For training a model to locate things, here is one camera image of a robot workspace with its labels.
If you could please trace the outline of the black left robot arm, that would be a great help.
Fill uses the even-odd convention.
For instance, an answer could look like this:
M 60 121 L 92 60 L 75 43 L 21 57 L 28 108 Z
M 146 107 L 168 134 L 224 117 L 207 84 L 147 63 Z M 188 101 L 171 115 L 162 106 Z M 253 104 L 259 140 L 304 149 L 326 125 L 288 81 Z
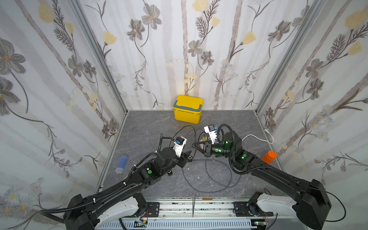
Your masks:
M 129 213 L 129 216 L 142 214 L 147 209 L 142 190 L 156 184 L 166 174 L 171 174 L 175 166 L 184 168 L 188 162 L 191 152 L 183 152 L 187 139 L 177 137 L 171 140 L 173 147 L 158 148 L 156 152 L 149 153 L 154 158 L 148 162 L 142 159 L 135 164 L 121 182 L 87 197 L 77 195 L 66 208 L 44 209 L 40 214 L 63 223 L 68 230 L 94 230 L 103 223 L 103 214 L 127 199 L 138 205 L 138 209 Z

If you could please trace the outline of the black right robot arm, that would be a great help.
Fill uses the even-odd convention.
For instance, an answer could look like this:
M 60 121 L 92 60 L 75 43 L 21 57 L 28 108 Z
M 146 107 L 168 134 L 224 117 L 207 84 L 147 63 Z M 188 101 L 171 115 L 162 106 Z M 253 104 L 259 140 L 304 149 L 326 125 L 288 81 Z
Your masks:
M 259 216 L 268 212 L 284 214 L 298 218 L 313 230 L 323 228 L 332 204 L 321 182 L 292 176 L 246 151 L 242 147 L 242 138 L 229 125 L 222 124 L 218 128 L 207 126 L 204 130 L 209 139 L 193 143 L 194 149 L 205 157 L 225 157 L 234 173 L 258 177 L 286 194 L 254 193 L 246 204 L 250 215 Z

